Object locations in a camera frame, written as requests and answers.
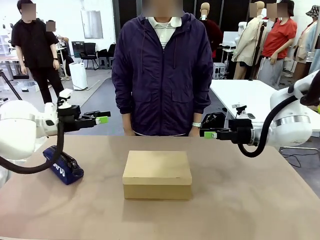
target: box lid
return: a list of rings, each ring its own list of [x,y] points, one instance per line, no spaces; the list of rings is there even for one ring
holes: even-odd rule
[[[192,176],[185,151],[130,151],[124,185],[191,185]]]

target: dark red sweater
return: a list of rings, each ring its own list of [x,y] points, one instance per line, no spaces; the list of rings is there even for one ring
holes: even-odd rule
[[[219,47],[219,44],[222,43],[224,35],[221,32],[219,26],[214,21],[210,19],[200,21],[205,26],[206,33],[210,41],[211,50],[212,52],[214,52]]]

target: white collar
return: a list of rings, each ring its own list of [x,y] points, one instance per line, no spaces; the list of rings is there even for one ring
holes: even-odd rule
[[[146,19],[148,19],[148,21],[150,22],[151,26],[153,28],[155,28],[158,24],[160,24],[159,22],[157,22],[155,20],[155,18],[153,16],[150,17],[146,17]],[[173,27],[173,28],[178,28],[182,26],[182,19],[181,17],[177,17],[177,16],[173,16],[171,18],[171,20],[168,22],[168,25]]]

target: watch on wrist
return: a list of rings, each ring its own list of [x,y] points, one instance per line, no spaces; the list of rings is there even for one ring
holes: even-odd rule
[[[192,126],[197,127],[197,128],[201,128],[201,122],[193,122]]]

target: gray pants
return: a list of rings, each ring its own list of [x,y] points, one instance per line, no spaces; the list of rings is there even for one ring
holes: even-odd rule
[[[263,58],[260,63],[258,80],[273,88],[278,88],[278,81],[284,70],[284,59],[277,60],[275,64],[271,64],[269,58]]]

